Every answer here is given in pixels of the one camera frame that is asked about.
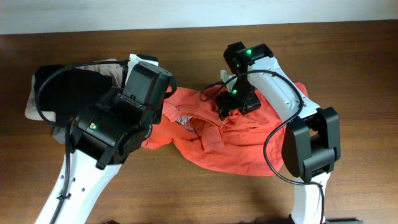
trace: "black cable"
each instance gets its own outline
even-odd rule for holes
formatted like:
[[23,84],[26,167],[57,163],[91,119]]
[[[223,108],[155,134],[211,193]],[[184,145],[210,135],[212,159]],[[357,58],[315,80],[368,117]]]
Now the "black cable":
[[221,84],[221,86],[220,86],[208,99],[205,99],[205,100],[203,100],[203,99],[201,98],[201,96],[202,96],[202,94],[203,94],[203,92],[204,92],[204,90],[205,90],[205,89],[203,89],[203,90],[200,92],[200,99],[201,99],[202,101],[211,100],[211,99],[213,99],[215,96],[217,96],[218,93],[219,93],[224,87],[226,87],[226,85],[227,85],[229,82],[231,82],[231,81],[234,80],[235,78],[239,78],[239,77],[241,77],[241,76],[249,75],[249,74],[252,74],[252,73],[267,73],[267,74],[270,74],[270,75],[272,75],[272,76],[276,76],[276,77],[280,78],[281,80],[285,81],[286,84],[288,84],[288,86],[291,87],[291,89],[292,89],[292,90],[295,92],[295,94],[297,95],[297,98],[298,98],[298,100],[299,100],[298,110],[296,111],[296,113],[293,114],[293,116],[291,116],[291,117],[288,118],[286,121],[284,121],[282,124],[280,124],[278,127],[276,127],[276,128],[268,135],[268,137],[266,138],[266,141],[264,142],[264,145],[263,145],[263,148],[262,148],[262,152],[263,152],[263,155],[264,155],[264,159],[266,160],[266,162],[267,162],[269,168],[271,169],[271,171],[273,171],[273,173],[274,173],[277,177],[279,177],[280,179],[282,179],[283,181],[285,181],[285,182],[287,182],[287,183],[290,183],[290,184],[294,184],[294,185],[300,185],[300,186],[304,186],[304,185],[316,185],[316,186],[319,188],[320,195],[321,195],[321,200],[322,200],[322,202],[321,202],[321,205],[322,205],[322,207],[321,207],[321,220],[320,220],[320,224],[322,224],[322,223],[323,223],[323,216],[324,216],[324,212],[325,212],[325,194],[323,193],[323,189],[322,189],[323,186],[322,186],[322,184],[319,184],[319,183],[316,183],[316,182],[309,182],[309,183],[297,182],[297,181],[290,180],[290,179],[284,177],[282,174],[280,174],[278,171],[275,170],[275,168],[272,166],[272,164],[271,164],[271,162],[270,162],[270,160],[268,159],[268,156],[267,156],[267,145],[268,145],[268,142],[270,141],[270,139],[273,137],[273,135],[274,135],[276,132],[278,132],[280,129],[282,129],[287,123],[289,123],[289,122],[291,122],[292,120],[294,120],[294,119],[301,113],[301,111],[303,110],[304,101],[303,101],[303,99],[302,99],[302,97],[301,97],[300,92],[296,89],[296,86],[295,86],[288,78],[282,76],[281,74],[279,74],[279,73],[277,73],[277,72],[272,72],[272,71],[269,71],[269,70],[251,70],[251,71],[248,71],[248,72],[239,73],[239,74],[235,75],[234,77],[230,78],[229,80],[227,80],[226,82],[224,82],[224,83],[222,83],[222,84],[221,84],[220,82],[218,82],[218,83],[209,85],[210,87],[212,87],[212,86],[215,86],[215,85],[217,85],[217,84]]
[[67,128],[65,130],[65,177],[63,181],[63,189],[61,191],[61,195],[57,197],[59,199],[57,208],[51,218],[50,224],[54,224],[57,221],[57,218],[60,214],[63,202],[65,199],[69,198],[68,194],[68,186],[70,179],[70,153],[71,153],[71,145],[70,145],[70,127],[72,125],[73,118],[70,118],[67,124]]
[[57,70],[56,72],[54,72],[53,74],[51,74],[46,80],[44,80],[44,82],[41,84],[40,88],[37,90],[36,96],[35,96],[35,102],[36,102],[36,108],[37,108],[37,112],[39,113],[40,117],[43,119],[43,121],[47,122],[48,124],[52,125],[52,126],[61,126],[53,121],[48,120],[41,109],[40,106],[40,96],[45,88],[46,85],[48,85],[51,80],[53,80],[55,77],[59,76],[61,73],[67,71],[67,70],[71,70],[77,67],[82,67],[82,66],[88,66],[88,65],[104,65],[104,64],[120,64],[120,65],[127,65],[129,60],[124,60],[124,61],[100,61],[100,62],[90,62],[90,63],[84,63],[84,64],[80,64],[80,65],[69,65],[66,66],[65,68],[61,68],[60,70]]

